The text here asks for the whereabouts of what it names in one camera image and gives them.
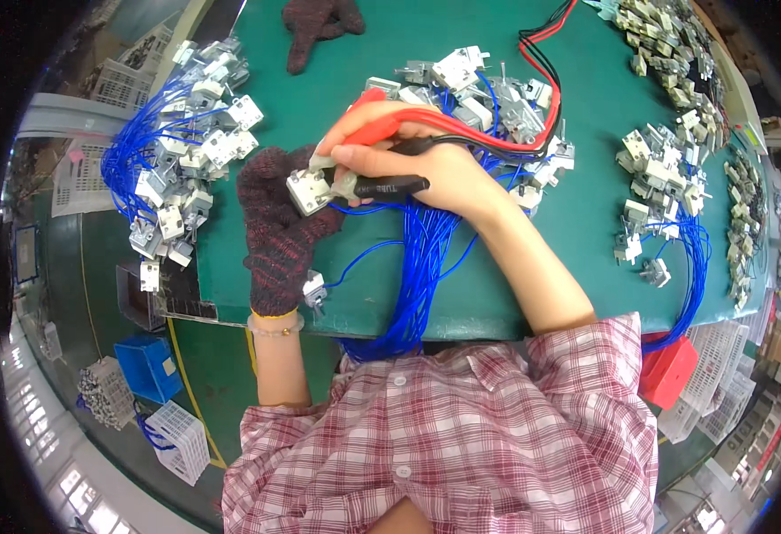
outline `knitted work glove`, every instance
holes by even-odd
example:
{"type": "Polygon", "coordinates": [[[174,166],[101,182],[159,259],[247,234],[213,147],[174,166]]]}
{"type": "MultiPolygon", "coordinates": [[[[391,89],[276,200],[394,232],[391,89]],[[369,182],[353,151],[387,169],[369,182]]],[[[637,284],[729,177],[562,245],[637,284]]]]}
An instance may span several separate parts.
{"type": "Polygon", "coordinates": [[[278,147],[264,149],[236,178],[248,245],[243,264],[251,271],[251,309],[262,317],[286,315],[298,307],[313,244],[342,226],[339,211],[322,208],[301,218],[289,199],[286,178],[308,166],[315,148],[308,145],[289,154],[278,147]]]}
{"type": "Polygon", "coordinates": [[[345,32],[361,35],[365,29],[354,0],[289,0],[281,18],[292,33],[286,61],[290,74],[304,70],[314,42],[335,39],[345,32]]]}

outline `green table surface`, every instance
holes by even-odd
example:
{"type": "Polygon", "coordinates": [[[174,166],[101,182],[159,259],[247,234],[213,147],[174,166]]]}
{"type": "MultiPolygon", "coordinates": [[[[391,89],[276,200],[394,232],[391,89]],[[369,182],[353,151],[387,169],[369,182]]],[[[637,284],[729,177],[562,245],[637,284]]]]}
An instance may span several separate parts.
{"type": "MultiPolygon", "coordinates": [[[[360,2],[366,33],[318,43],[304,73],[285,70],[290,37],[280,20],[284,1],[249,0],[235,26],[251,77],[246,91],[265,114],[253,132],[261,146],[293,150],[317,142],[364,89],[370,76],[394,79],[406,60],[437,61],[453,49],[478,45],[491,52],[490,75],[506,62],[507,76],[524,79],[534,69],[516,48],[517,31],[541,25],[559,4],[496,0],[433,0],[395,3],[360,2]]],[[[617,265],[613,256],[619,215],[631,196],[631,176],[614,161],[620,139],[647,122],[674,126],[676,113],[665,91],[651,77],[629,68],[632,49],[624,34],[578,3],[563,29],[540,48],[560,75],[567,138],[577,147],[575,169],[548,188],[533,222],[550,247],[583,286],[599,317],[637,310],[643,330],[673,325],[684,300],[686,261],[681,243],[667,246],[663,258],[673,279],[662,289],[644,282],[634,267],[617,265]]],[[[705,296],[696,323],[734,317],[729,287],[726,231],[732,201],[727,195],[723,150],[704,165],[708,174],[702,222],[714,253],[708,266],[705,296]]],[[[235,176],[214,183],[211,218],[198,235],[197,261],[201,296],[214,302],[219,320],[244,323],[250,313],[250,273],[242,211],[236,201],[235,176]]],[[[317,244],[313,268],[326,282],[369,246],[402,235],[402,216],[390,210],[349,216],[342,231],[317,244]]],[[[463,225],[454,236],[447,265],[468,245],[472,230],[463,225]]],[[[654,257],[663,239],[644,243],[643,257],[654,257]]],[[[345,336],[377,336],[389,320],[400,285],[401,246],[384,247],[361,260],[344,283],[329,291],[325,316],[314,320],[306,310],[307,330],[345,336]]],[[[755,288],[764,287],[767,266],[759,266],[755,288]]],[[[763,291],[754,291],[742,314],[755,311],[763,291]]],[[[477,242],[468,259],[439,283],[425,338],[513,339],[527,332],[523,316],[503,275],[477,242]]]]}

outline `pink plaid shirt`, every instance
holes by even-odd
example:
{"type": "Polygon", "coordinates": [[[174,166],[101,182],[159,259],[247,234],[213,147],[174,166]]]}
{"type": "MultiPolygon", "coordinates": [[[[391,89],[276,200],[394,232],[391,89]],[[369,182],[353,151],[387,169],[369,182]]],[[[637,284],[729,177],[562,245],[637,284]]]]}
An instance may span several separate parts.
{"type": "Polygon", "coordinates": [[[365,532],[403,497],[435,532],[649,532],[655,417],[639,315],[355,365],[327,404],[250,407],[225,532],[365,532]]]}

